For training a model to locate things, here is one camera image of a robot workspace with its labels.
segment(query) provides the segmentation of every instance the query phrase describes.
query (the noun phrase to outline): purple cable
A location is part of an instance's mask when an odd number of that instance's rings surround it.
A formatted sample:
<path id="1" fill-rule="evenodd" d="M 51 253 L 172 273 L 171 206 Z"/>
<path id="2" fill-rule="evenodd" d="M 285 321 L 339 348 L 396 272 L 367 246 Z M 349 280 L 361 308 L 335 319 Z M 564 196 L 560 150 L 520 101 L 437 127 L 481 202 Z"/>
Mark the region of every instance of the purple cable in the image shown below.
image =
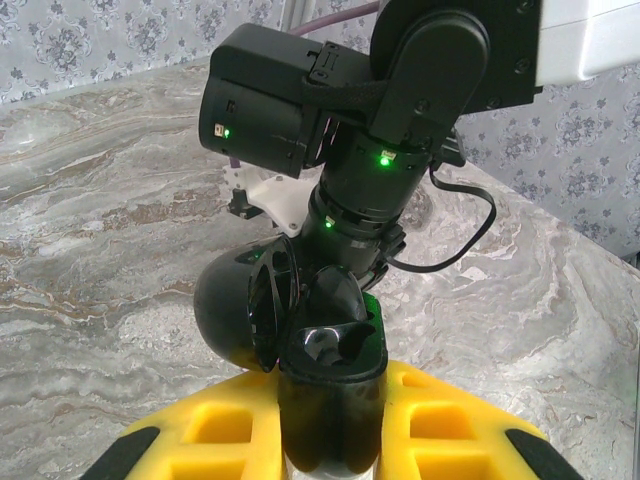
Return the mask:
<path id="1" fill-rule="evenodd" d="M 380 2 L 371 2 L 359 7 L 349 8 L 341 12 L 332 13 L 324 17 L 316 18 L 307 23 L 292 28 L 288 33 L 301 37 L 307 33 L 315 32 L 321 28 L 328 27 L 329 25 L 335 25 L 336 23 L 346 22 L 347 20 L 353 20 L 354 18 L 364 17 L 376 13 L 380 8 Z M 240 168 L 240 160 L 235 157 L 229 158 L 229 164 L 231 168 Z"/>

